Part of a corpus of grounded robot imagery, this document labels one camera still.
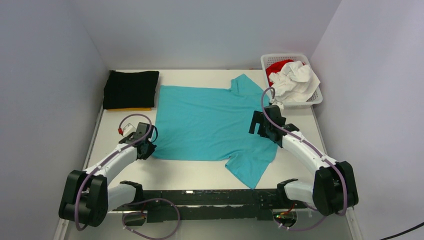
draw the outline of white laundry basket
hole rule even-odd
[[[299,53],[274,53],[274,54],[265,54],[260,57],[260,62],[262,63],[262,72],[263,79],[267,87],[270,86],[268,82],[268,76],[266,69],[272,64],[280,61],[291,59],[293,61],[301,61],[304,64],[311,65],[308,61],[308,58]],[[271,91],[267,92],[268,97],[271,98]],[[297,107],[310,107],[314,104],[319,104],[323,101],[323,95],[321,94],[320,87],[317,87],[313,95],[305,102],[286,102],[284,103],[284,108],[297,108]]]

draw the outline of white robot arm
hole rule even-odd
[[[143,199],[143,187],[138,183],[123,181],[113,188],[108,188],[108,185],[126,166],[137,159],[145,160],[154,152],[156,145],[149,141],[149,138],[152,137],[152,131],[145,139],[138,141],[148,132],[149,126],[149,124],[140,122],[136,131],[131,132],[119,141],[115,150],[104,159],[83,171],[74,170],[68,175],[59,207],[60,218],[71,221],[75,220],[74,213],[78,191],[83,180],[96,168],[98,170],[85,185],[85,190],[89,188],[89,191],[83,192],[80,197],[78,207],[78,221],[80,223],[97,227],[103,221],[108,211],[116,209],[121,205],[138,202]],[[126,147],[135,141],[138,142],[130,147]],[[118,153],[101,166],[101,163],[116,151]]]
[[[279,183],[277,194],[283,202],[300,201],[309,206],[315,206],[324,216],[344,209],[344,199],[347,199],[347,207],[358,204],[355,177],[352,166],[348,162],[338,162],[319,151],[305,139],[295,125],[286,124],[286,119],[281,116],[278,106],[267,106],[264,111],[267,117],[279,127],[271,124],[263,112],[255,111],[249,133],[254,134],[255,127],[259,124],[258,135],[271,139],[281,148],[292,153],[314,175],[313,184],[301,182],[298,179],[288,179]],[[334,168],[341,174],[344,182]]]

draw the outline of turquoise t-shirt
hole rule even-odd
[[[161,86],[153,156],[193,161],[229,158],[225,167],[254,189],[277,153],[271,140],[249,134],[253,112],[261,111],[262,92],[245,74],[231,80],[230,89]]]

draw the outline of table surface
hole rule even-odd
[[[142,72],[145,70],[118,70],[119,72]],[[261,70],[158,70],[159,81],[156,90],[157,103],[160,85],[196,87],[196,88],[230,88],[230,81],[241,74],[246,74],[262,89],[266,88]],[[119,122],[125,116],[142,113],[152,123],[156,121],[156,108],[151,111],[108,111],[104,110],[87,163],[90,167],[109,154],[122,138],[118,134]],[[317,123],[311,107],[303,109],[285,109],[283,116],[288,123],[296,125],[303,135],[317,148],[323,151]],[[124,124],[137,126],[146,122],[138,116],[130,117]],[[228,159],[222,161],[185,161],[163,160],[150,157],[137,160],[127,166],[109,185],[115,187],[121,181],[132,181],[143,185],[144,190],[225,190],[248,189],[230,171],[225,168]],[[273,162],[263,173],[257,189],[273,189],[277,184],[297,178],[304,182],[313,182],[313,175],[290,152],[278,148]]]

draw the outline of folded black cloth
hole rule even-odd
[[[103,108],[153,108],[158,79],[158,71],[111,71],[103,90]]]

